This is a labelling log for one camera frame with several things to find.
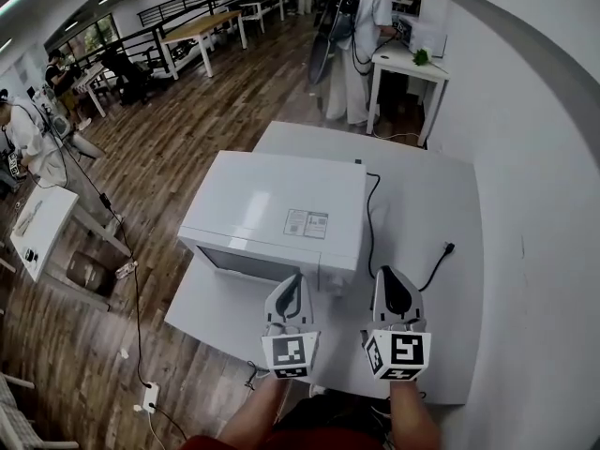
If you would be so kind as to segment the person's right forearm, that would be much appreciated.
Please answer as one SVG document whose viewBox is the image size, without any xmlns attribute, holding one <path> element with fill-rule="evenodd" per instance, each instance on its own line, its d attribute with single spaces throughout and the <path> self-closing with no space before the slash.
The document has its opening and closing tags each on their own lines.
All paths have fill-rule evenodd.
<svg viewBox="0 0 600 450">
<path fill-rule="evenodd" d="M 396 450 L 441 450 L 441 432 L 415 382 L 390 382 L 393 443 Z"/>
</svg>

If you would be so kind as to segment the white microwave door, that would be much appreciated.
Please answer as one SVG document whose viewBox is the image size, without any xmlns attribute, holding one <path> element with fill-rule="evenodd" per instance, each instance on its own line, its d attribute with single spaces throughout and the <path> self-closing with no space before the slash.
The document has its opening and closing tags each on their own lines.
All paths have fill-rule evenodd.
<svg viewBox="0 0 600 450">
<path fill-rule="evenodd" d="M 318 252 L 240 239 L 233 241 L 233 247 L 183 236 L 180 240 L 200 262 L 220 274 L 271 283 L 302 274 L 312 285 L 318 282 Z"/>
</svg>

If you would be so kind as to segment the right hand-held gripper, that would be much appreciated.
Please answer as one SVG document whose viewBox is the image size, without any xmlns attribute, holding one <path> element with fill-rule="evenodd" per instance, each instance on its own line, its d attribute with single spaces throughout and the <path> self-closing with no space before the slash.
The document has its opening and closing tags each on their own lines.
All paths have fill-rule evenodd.
<svg viewBox="0 0 600 450">
<path fill-rule="evenodd" d="M 381 324 L 362 329 L 360 336 L 373 378 L 415 381 L 429 366 L 431 348 L 423 297 L 403 273 L 389 265 L 376 273 L 372 317 Z"/>
</svg>

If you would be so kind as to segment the white microwave oven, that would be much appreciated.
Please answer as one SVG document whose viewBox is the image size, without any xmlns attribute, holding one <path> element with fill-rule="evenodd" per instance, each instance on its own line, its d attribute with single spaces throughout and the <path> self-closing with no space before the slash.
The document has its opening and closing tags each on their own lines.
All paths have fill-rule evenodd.
<svg viewBox="0 0 600 450">
<path fill-rule="evenodd" d="M 314 292 L 342 295 L 359 266 L 366 220 L 367 169 L 311 157 L 221 151 L 178 231 L 233 247 L 235 239 L 320 254 Z M 285 234 L 290 209 L 328 215 L 324 240 Z"/>
<path fill-rule="evenodd" d="M 433 58 L 444 57 L 447 35 L 436 25 L 404 13 L 393 15 L 393 25 L 411 53 L 426 50 Z"/>
</svg>

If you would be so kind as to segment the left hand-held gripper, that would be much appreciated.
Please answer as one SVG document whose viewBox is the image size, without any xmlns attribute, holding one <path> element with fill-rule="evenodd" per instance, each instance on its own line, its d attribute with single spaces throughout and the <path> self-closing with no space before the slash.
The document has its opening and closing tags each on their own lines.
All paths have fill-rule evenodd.
<svg viewBox="0 0 600 450">
<path fill-rule="evenodd" d="M 319 331 L 301 331 L 281 323 L 313 323 L 311 291 L 302 274 L 279 283 L 264 303 L 267 323 L 262 336 L 266 368 L 280 380 L 308 377 L 319 348 Z"/>
</svg>

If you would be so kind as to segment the person's left forearm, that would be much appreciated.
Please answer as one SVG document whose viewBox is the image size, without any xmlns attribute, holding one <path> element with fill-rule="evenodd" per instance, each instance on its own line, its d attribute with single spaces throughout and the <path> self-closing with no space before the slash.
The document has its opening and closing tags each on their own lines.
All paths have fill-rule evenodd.
<svg viewBox="0 0 600 450">
<path fill-rule="evenodd" d="M 221 430 L 217 440 L 236 450 L 258 450 L 278 418 L 289 383 L 266 377 Z"/>
</svg>

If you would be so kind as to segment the glass window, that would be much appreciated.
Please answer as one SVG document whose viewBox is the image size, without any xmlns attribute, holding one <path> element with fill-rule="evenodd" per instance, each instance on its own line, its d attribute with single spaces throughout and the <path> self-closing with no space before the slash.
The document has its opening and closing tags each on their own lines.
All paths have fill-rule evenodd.
<svg viewBox="0 0 600 450">
<path fill-rule="evenodd" d="M 70 55 L 74 60 L 78 60 L 89 53 L 116 42 L 119 38 L 113 15 L 109 13 L 71 38 L 65 44 L 63 53 Z"/>
</svg>

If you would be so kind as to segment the grey printed sticker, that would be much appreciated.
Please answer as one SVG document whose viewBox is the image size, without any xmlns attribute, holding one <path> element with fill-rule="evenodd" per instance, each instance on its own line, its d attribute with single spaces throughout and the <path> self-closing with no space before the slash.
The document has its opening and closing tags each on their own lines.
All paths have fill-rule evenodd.
<svg viewBox="0 0 600 450">
<path fill-rule="evenodd" d="M 324 240 L 328 215 L 306 210 L 290 209 L 284 225 L 284 233 L 291 236 Z"/>
</svg>

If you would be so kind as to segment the brown cardboard box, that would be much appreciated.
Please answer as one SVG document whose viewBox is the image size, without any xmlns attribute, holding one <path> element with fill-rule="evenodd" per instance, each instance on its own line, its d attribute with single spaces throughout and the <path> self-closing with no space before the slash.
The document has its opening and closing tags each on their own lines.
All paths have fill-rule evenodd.
<svg viewBox="0 0 600 450">
<path fill-rule="evenodd" d="M 114 287 L 115 276 L 104 264 L 80 251 L 75 251 L 67 264 L 67 278 L 78 286 L 108 297 Z"/>
</svg>

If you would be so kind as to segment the white frame bench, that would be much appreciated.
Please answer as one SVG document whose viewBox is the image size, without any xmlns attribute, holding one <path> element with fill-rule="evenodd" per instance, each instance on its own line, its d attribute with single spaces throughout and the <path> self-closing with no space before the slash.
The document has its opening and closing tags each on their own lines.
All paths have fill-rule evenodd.
<svg viewBox="0 0 600 450">
<path fill-rule="evenodd" d="M 264 17 L 277 11 L 282 22 L 285 21 L 285 0 L 244 0 L 239 4 L 244 23 L 256 23 L 261 33 L 265 34 Z"/>
</svg>

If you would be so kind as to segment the checkered cushion chair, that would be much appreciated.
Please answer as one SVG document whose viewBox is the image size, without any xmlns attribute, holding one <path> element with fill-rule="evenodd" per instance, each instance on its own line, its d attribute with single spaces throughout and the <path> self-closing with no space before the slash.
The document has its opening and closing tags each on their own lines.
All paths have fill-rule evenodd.
<svg viewBox="0 0 600 450">
<path fill-rule="evenodd" d="M 10 376 L 0 370 L 0 443 L 7 450 L 81 450 L 74 441 L 44 441 L 34 430 L 34 420 L 18 408 L 10 386 L 35 390 L 33 382 Z"/>
</svg>

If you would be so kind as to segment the black metal railing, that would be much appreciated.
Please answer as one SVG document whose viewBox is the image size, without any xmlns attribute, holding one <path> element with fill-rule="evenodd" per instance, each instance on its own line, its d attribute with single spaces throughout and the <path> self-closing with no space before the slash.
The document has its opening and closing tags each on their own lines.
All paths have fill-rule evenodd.
<svg viewBox="0 0 600 450">
<path fill-rule="evenodd" d="M 134 19 L 136 27 L 132 31 L 126 31 L 123 26 L 119 26 L 115 19 L 115 13 L 111 12 L 120 38 L 116 42 L 90 52 L 78 60 L 64 54 L 63 50 L 65 44 L 82 30 L 70 37 L 53 37 L 44 44 L 44 48 L 47 51 L 58 49 L 63 54 L 66 64 L 75 67 L 78 72 L 82 73 L 96 62 L 99 62 L 102 54 L 109 47 L 115 47 L 118 52 L 125 53 L 130 61 L 140 63 L 152 70 L 154 76 L 169 78 L 171 75 L 160 48 L 160 41 L 171 31 L 185 23 L 200 17 L 233 10 L 241 1 L 169 0 L 137 13 Z M 172 43 L 168 47 L 178 71 L 201 54 L 198 42 L 195 40 Z"/>
</svg>

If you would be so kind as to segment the wooden top table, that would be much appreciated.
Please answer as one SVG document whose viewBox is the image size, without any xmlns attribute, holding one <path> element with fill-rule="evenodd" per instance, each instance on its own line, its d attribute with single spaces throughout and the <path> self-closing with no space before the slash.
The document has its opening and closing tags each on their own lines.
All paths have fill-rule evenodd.
<svg viewBox="0 0 600 450">
<path fill-rule="evenodd" d="M 178 70 L 176 69 L 176 65 L 173 61 L 173 58 L 171 57 L 168 45 L 185 40 L 195 40 L 198 42 L 198 46 L 202 54 L 202 61 L 204 64 L 206 75 L 208 78 L 212 78 L 213 70 L 207 50 L 205 49 L 203 44 L 203 39 L 208 38 L 208 40 L 211 40 L 211 31 L 215 30 L 218 26 L 224 23 L 233 23 L 234 20 L 237 20 L 237 26 L 242 48 L 246 50 L 248 48 L 248 41 L 241 10 L 223 12 L 215 15 L 200 17 L 193 21 L 183 24 L 182 26 L 176 28 L 175 30 L 167 34 L 166 37 L 160 41 L 160 48 L 165 57 L 169 74 L 175 80 L 179 79 Z"/>
</svg>

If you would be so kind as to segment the white table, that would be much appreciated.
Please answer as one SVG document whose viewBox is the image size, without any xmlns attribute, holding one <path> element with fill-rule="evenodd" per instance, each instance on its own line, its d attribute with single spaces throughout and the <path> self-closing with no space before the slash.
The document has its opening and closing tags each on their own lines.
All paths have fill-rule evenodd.
<svg viewBox="0 0 600 450">
<path fill-rule="evenodd" d="M 83 208 L 79 203 L 77 194 L 61 187 L 35 187 L 22 207 L 18 220 L 24 212 L 32 209 L 38 201 L 43 201 L 43 204 L 37 211 L 26 233 L 19 236 L 12 231 L 10 234 L 10 242 L 17 251 L 30 278 L 36 284 L 49 286 L 61 294 L 85 303 L 92 308 L 103 312 L 109 311 L 110 305 L 105 297 L 87 291 L 77 284 L 65 281 L 67 277 L 66 270 L 53 261 L 53 251 L 63 230 L 72 219 L 78 221 L 86 230 L 100 236 L 125 256 L 129 257 L 131 251 Z M 31 248 L 37 252 L 38 260 L 36 264 L 27 263 L 23 260 L 22 253 L 25 248 Z"/>
<path fill-rule="evenodd" d="M 105 75 L 106 71 L 107 69 L 101 62 L 96 62 L 89 69 L 85 70 L 81 77 L 71 85 L 73 91 L 77 91 L 80 94 L 85 93 L 92 99 L 102 118 L 105 118 L 107 114 L 98 100 L 98 91 L 93 87 L 93 83 L 100 80 L 104 84 L 103 89 L 110 91 L 112 88 Z"/>
<path fill-rule="evenodd" d="M 373 54 L 371 59 L 373 78 L 368 107 L 367 135 L 372 135 L 374 132 L 381 76 L 383 71 L 387 71 L 434 84 L 429 110 L 425 115 L 425 121 L 418 137 L 419 147 L 424 147 L 427 143 L 442 104 L 444 91 L 450 81 L 450 74 L 435 62 L 417 65 L 413 59 L 414 55 L 401 43 L 385 43 Z"/>
</svg>

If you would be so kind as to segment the person's red shirt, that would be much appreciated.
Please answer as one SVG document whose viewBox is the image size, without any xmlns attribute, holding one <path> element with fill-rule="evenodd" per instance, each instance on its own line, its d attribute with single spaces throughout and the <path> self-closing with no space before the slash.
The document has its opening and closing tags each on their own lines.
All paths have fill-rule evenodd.
<svg viewBox="0 0 600 450">
<path fill-rule="evenodd" d="M 194 436 L 179 450 L 240 450 L 207 436 Z M 273 433 L 257 450 L 385 450 L 367 434 L 343 428 L 286 430 Z"/>
</svg>

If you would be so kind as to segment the white power strip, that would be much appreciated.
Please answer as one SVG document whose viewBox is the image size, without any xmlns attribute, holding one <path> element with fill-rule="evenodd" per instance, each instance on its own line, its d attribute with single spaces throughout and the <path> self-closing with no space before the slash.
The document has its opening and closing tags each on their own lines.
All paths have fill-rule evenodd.
<svg viewBox="0 0 600 450">
<path fill-rule="evenodd" d="M 149 414 L 154 414 L 157 410 L 159 391 L 160 386 L 156 382 L 149 382 L 144 387 L 142 408 Z"/>
</svg>

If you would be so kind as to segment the person's black trousers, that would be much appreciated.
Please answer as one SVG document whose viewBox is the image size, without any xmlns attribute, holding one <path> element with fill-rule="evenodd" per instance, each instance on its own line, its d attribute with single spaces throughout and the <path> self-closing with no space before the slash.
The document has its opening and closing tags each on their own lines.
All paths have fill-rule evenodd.
<svg viewBox="0 0 600 450">
<path fill-rule="evenodd" d="M 374 400 L 327 390 L 300 400 L 278 419 L 274 430 L 340 428 L 354 430 L 383 443 L 391 431 L 391 420 L 373 409 Z"/>
</svg>

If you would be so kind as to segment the black backpack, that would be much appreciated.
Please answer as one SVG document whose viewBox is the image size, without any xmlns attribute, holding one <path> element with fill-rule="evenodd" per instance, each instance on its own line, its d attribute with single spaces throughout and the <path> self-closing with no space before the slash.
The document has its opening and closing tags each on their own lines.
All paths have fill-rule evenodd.
<svg viewBox="0 0 600 450">
<path fill-rule="evenodd" d="M 329 74 L 336 47 L 353 33 L 358 5 L 359 0 L 328 0 L 308 59 L 307 79 L 310 85 L 320 84 Z"/>
</svg>

